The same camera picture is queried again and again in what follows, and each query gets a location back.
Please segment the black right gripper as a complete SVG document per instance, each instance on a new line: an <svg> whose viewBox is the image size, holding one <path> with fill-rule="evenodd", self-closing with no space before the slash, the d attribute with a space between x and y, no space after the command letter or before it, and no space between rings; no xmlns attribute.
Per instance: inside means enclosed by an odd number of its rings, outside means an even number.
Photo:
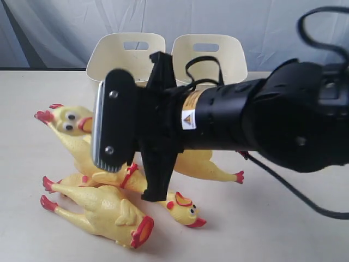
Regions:
<svg viewBox="0 0 349 262"><path fill-rule="evenodd" d="M179 145L176 105L185 86L175 86L172 56L161 51L149 56L153 69L149 87L137 88L135 152L140 153L147 180L141 199L165 201Z"/></svg>

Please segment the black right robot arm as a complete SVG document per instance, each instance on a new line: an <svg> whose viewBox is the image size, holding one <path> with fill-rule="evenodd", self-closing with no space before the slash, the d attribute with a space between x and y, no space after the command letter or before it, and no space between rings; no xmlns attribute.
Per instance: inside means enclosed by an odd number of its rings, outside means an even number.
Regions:
<svg viewBox="0 0 349 262"><path fill-rule="evenodd" d="M172 57L151 55L138 96L137 139L148 186L142 198L164 200L184 150L257 151L300 173L348 164L348 69L291 59L269 77L196 92L176 86Z"/></svg>

